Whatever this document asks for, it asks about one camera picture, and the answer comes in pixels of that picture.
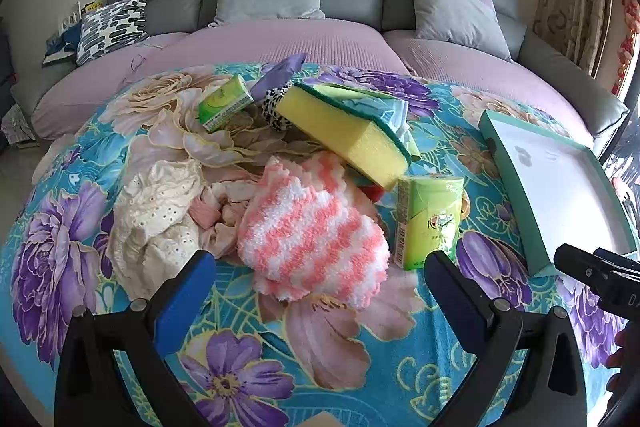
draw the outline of green tissue pack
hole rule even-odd
[[[398,179],[395,263],[404,270],[424,266],[428,254],[453,256],[460,225],[464,178],[401,176]]]
[[[200,102],[198,119],[207,131],[213,132],[253,101],[244,85],[244,79],[235,74]]]

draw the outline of finger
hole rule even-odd
[[[616,373],[615,375],[613,375],[613,377],[609,378],[609,381],[607,382],[607,391],[609,391],[610,393],[613,393],[616,390],[616,387],[618,386],[619,380],[620,380],[619,373]]]
[[[622,367],[622,358],[625,356],[625,348],[621,347],[612,355],[607,357],[607,360],[604,362],[604,367]]]
[[[613,341],[616,343],[616,346],[623,347],[625,345],[625,331],[621,330],[616,333],[616,336],[613,338]]]

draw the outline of metal screw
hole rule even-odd
[[[511,303],[507,299],[498,297],[497,299],[494,299],[494,307],[498,311],[508,312],[511,309]]]
[[[562,306],[554,306],[552,309],[554,311],[554,315],[559,319],[565,319],[568,315],[566,310],[562,308]]]
[[[84,312],[86,311],[86,308],[84,306],[82,306],[82,304],[80,304],[79,306],[76,306],[72,311],[71,314],[74,317],[82,317],[84,315]]]
[[[129,308],[132,312],[141,312],[146,308],[146,299],[136,299],[130,305]]]

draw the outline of black and white spotted cloth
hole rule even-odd
[[[89,60],[146,39],[146,1],[122,0],[85,14],[76,64],[82,66]]]
[[[270,89],[262,99],[262,116],[276,131],[286,131],[291,127],[291,122],[276,112],[278,102],[291,86],[292,84],[289,81],[282,87]]]

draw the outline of hand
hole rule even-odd
[[[604,363],[605,367],[609,367],[609,368],[622,367],[623,359],[625,356],[625,331],[626,329],[619,331],[616,334],[614,338],[614,342],[616,343],[617,346],[620,346],[620,349],[607,357],[607,360]],[[609,391],[610,393],[615,393],[619,380],[620,380],[619,373],[616,373],[611,378],[609,378],[609,381],[607,382],[607,391]],[[613,406],[613,397],[609,399],[607,408],[610,409],[610,407],[612,406]]]

